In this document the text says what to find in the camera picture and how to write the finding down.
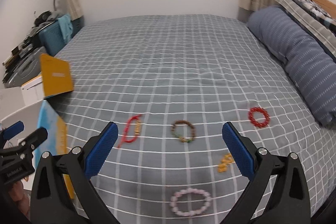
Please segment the person's left hand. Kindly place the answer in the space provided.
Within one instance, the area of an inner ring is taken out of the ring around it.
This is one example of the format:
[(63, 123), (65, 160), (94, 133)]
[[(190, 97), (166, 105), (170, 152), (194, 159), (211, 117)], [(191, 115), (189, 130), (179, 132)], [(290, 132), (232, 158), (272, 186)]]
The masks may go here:
[(21, 180), (15, 182), (11, 186), (9, 195), (17, 205), (18, 209), (30, 219), (30, 198), (25, 192)]

